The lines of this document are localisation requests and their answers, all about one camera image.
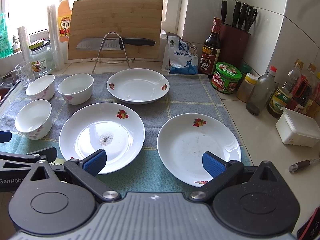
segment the plastic wrap roll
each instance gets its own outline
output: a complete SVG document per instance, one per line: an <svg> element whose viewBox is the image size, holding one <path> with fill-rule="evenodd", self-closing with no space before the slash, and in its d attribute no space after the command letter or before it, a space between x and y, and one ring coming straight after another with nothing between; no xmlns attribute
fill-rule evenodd
<svg viewBox="0 0 320 240"><path fill-rule="evenodd" d="M53 61L56 70L61 70L64 68L64 60L58 36L57 8L54 4L47 6L47 14L49 38L53 55Z"/></svg>
<svg viewBox="0 0 320 240"><path fill-rule="evenodd" d="M31 55L29 46L31 43L30 43L30 36L25 26L21 26L18 28L18 36L19 36L19 43L21 46L23 60L29 60Z"/></svg>

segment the cloth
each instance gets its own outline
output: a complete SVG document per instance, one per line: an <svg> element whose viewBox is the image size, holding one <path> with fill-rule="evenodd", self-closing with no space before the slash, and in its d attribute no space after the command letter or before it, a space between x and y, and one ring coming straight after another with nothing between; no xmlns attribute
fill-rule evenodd
<svg viewBox="0 0 320 240"><path fill-rule="evenodd" d="M114 73L93 74L93 93L91 98L80 105L67 104L57 92L58 84L68 77L56 76L56 93L50 99L53 126L40 140L30 140L19 133L14 121L18 112L31 101L22 90L0 118L1 130L10 130L10 142L0 144L0 151L26 154L45 147L54 146L58 151L58 163L64 159L59 148L59 135L67 119L81 108L100 102L114 102L133 109L142 119L146 138L138 156L119 171L98 175L97 178L123 196L128 191L137 192L184 192L189 194L195 188L175 178L163 165L157 152L157 136L160 128L170 118L184 113L200 113L211 116L225 124L239 140L231 117L211 86L206 75L165 75L170 83L167 95L146 105L129 105L114 98L107 90L107 81ZM240 144L242 162L251 165L248 153Z"/></svg>

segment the orange liquid bottle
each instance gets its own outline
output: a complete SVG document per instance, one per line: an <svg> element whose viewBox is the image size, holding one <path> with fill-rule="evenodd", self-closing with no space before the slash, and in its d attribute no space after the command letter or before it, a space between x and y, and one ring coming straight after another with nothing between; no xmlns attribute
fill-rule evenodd
<svg viewBox="0 0 320 240"><path fill-rule="evenodd" d="M58 28L60 42L68 41L69 39L65 36L65 28L67 36L70 31L70 20L73 7L73 0L61 0L58 7Z"/></svg>

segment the red bottle cap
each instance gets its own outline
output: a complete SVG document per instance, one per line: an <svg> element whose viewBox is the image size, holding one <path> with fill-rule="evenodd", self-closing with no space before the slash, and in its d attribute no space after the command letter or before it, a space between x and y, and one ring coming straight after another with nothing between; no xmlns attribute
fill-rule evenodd
<svg viewBox="0 0 320 240"><path fill-rule="evenodd" d="M277 68L274 66L271 66L270 70L272 70L273 72L277 72Z"/></svg>

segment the gray ribbed panel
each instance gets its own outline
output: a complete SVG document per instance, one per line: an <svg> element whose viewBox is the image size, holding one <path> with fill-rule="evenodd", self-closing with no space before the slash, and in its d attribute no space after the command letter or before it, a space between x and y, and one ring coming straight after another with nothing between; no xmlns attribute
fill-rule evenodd
<svg viewBox="0 0 320 240"><path fill-rule="evenodd" d="M37 237L17 233L12 240L245 240L221 226L205 204L191 203L182 193L128 193L102 204L97 215L65 236ZM293 240L287 234L274 240Z"/></svg>

